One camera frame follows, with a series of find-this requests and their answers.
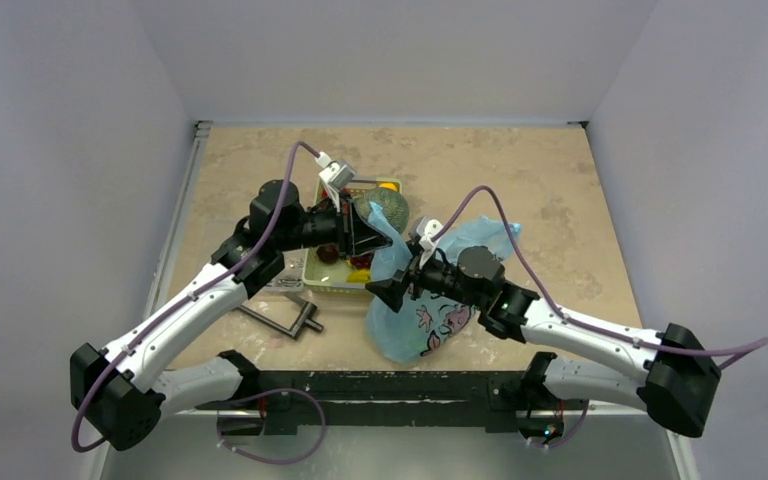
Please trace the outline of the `light blue plastic bag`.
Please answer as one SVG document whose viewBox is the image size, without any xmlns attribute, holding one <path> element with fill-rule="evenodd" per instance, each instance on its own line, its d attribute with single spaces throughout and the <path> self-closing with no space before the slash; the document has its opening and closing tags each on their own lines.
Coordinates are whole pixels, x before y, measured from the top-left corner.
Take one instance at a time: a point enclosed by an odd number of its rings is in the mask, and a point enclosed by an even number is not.
<svg viewBox="0 0 768 480">
<path fill-rule="evenodd" d="M 391 224 L 396 219 L 395 209 L 379 202 L 371 204 L 368 222 L 393 241 L 389 247 L 376 251 L 370 267 L 370 279 L 390 278 L 408 265 L 411 252 L 402 232 Z M 503 223 L 480 216 L 448 230 L 439 240 L 437 260 L 446 257 L 455 262 L 469 247 L 484 246 L 498 259 L 513 254 L 513 247 Z M 383 301 L 375 298 L 366 315 L 366 328 L 379 352 L 391 361 L 411 363 L 432 354 L 446 341 L 462 331 L 476 309 L 445 297 L 435 298 L 425 291 L 418 299 L 404 297 L 402 308 L 392 311 Z"/>
</svg>

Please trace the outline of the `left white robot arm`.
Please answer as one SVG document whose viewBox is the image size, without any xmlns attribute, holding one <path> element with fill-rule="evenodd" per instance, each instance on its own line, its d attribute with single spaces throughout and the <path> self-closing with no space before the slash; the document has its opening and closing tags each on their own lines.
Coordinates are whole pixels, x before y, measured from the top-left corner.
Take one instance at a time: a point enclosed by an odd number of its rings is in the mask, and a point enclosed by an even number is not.
<svg viewBox="0 0 768 480">
<path fill-rule="evenodd" d="M 89 343 L 69 359 L 71 434 L 77 452 L 88 421 L 118 451 L 142 442 L 169 414 L 210 402 L 244 409 L 257 399 L 256 367 L 229 350 L 188 370 L 170 363 L 209 326 L 253 298 L 285 268 L 290 251 L 334 246 L 341 259 L 389 247 L 392 238 L 363 217 L 346 192 L 305 208 L 290 181 L 263 184 L 249 213 L 196 277 L 140 325 L 106 346 Z"/>
</svg>

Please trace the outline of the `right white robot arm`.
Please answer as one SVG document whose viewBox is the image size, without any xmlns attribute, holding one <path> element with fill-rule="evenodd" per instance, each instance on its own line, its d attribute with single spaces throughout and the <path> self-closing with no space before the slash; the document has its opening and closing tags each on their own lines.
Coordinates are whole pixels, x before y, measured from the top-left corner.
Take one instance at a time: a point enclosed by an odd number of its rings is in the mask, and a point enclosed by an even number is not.
<svg viewBox="0 0 768 480">
<path fill-rule="evenodd" d="M 597 400 L 641 410 L 661 427 L 702 436 L 722 370 L 688 328 L 663 331 L 615 324 L 552 304 L 505 277 L 489 249 L 465 249 L 456 262 L 414 256 L 367 291 L 392 311 L 429 292 L 474 308 L 491 335 L 574 354 L 524 376 L 521 392 L 536 407 L 554 399 Z"/>
</svg>

